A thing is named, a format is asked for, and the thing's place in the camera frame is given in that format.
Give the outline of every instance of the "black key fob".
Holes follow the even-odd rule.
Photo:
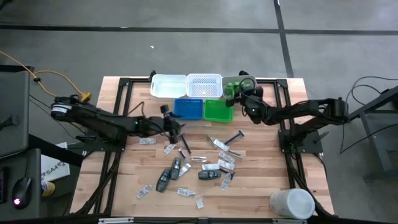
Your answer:
[[[220,170],[203,170],[198,173],[200,180],[214,180],[221,177]]]
[[[163,192],[164,189],[166,189],[167,183],[169,182],[169,178],[170,178],[170,170],[165,169],[156,183],[156,191]]]
[[[180,174],[181,159],[176,157],[173,161],[172,167],[170,168],[170,179],[177,180]]]

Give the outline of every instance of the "white basket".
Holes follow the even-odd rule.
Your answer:
[[[220,74],[189,74],[187,96],[204,100],[217,100],[223,95]]]
[[[173,101],[184,97],[187,92],[187,76],[185,75],[161,75],[152,77],[150,94],[158,101]]]

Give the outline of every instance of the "computer mouse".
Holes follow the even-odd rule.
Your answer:
[[[12,204],[16,209],[26,208],[32,198],[32,179],[28,177],[17,180],[12,188]]]

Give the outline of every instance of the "yellow cable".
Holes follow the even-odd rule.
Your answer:
[[[51,70],[42,70],[42,71],[38,71],[38,72],[33,73],[33,72],[30,71],[24,64],[20,63],[20,61],[18,61],[17,59],[11,57],[10,55],[6,54],[5,52],[3,52],[3,51],[0,50],[0,54],[3,54],[4,56],[6,56],[6,57],[12,59],[13,61],[17,62],[17,63],[18,63],[19,65],[21,65],[25,70],[27,70],[27,71],[30,73],[30,76],[32,76],[33,78],[37,78],[36,74],[39,74],[39,73],[53,73],[53,74],[60,75],[60,76],[62,76],[63,78],[65,78],[65,79],[75,88],[75,90],[76,90],[77,92],[79,92],[79,94],[81,95],[80,98],[81,98],[82,101],[88,101],[88,100],[91,98],[91,93],[83,93],[82,91],[80,91],[80,90],[76,87],[76,85],[75,85],[66,75],[64,75],[64,74],[62,74],[62,73],[59,73],[59,72],[56,72],[56,71],[51,71]],[[49,94],[50,96],[56,97],[55,94],[53,94],[53,93],[49,92],[48,90],[46,90],[45,87],[43,86],[43,84],[42,84],[40,81],[38,81],[37,83],[38,83],[38,84],[40,85],[40,87],[44,90],[44,92],[46,92],[46,93]]]

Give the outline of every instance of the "wooden table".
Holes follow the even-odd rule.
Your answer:
[[[99,93],[97,107],[113,111],[120,77],[104,77]],[[292,104],[306,100],[304,81],[301,78],[287,79]],[[132,91],[130,109],[145,101],[146,116],[161,116],[160,106],[173,103],[157,102],[149,93],[148,83],[135,83]],[[274,89],[264,87],[264,101],[276,106]],[[136,110],[131,116],[140,115]],[[308,118],[296,119],[302,123]],[[241,217],[272,218],[277,217],[269,208],[269,197],[277,190],[289,188],[284,155],[279,150],[277,131],[279,125],[255,125],[244,117],[241,106],[235,105],[234,120],[231,123],[211,121],[181,121],[187,124],[182,133],[192,150],[192,156],[206,156],[211,163],[217,163],[218,150],[213,149],[205,140],[208,134],[212,139],[221,141],[234,136],[241,130],[245,137],[231,143],[230,149],[244,155],[244,159],[235,162],[236,175],[228,189],[221,190],[224,175],[216,180],[198,180],[201,164],[192,163],[191,169],[178,180],[170,180],[164,193],[152,189],[145,197],[136,198],[138,191],[147,184],[156,185],[159,175],[170,168],[177,150],[166,155],[163,150],[169,144],[163,136],[154,136],[157,144],[140,145],[139,138],[127,139],[126,151],[122,154],[118,172],[118,181],[114,193],[112,216],[129,217]],[[81,208],[98,185],[103,152],[92,153],[83,161],[78,179],[71,212]],[[333,213],[333,207],[321,162],[311,154],[302,155],[307,184],[324,208]],[[197,209],[195,198],[177,194],[178,188],[193,190],[204,195],[202,209]],[[107,197],[104,197],[104,208]]]

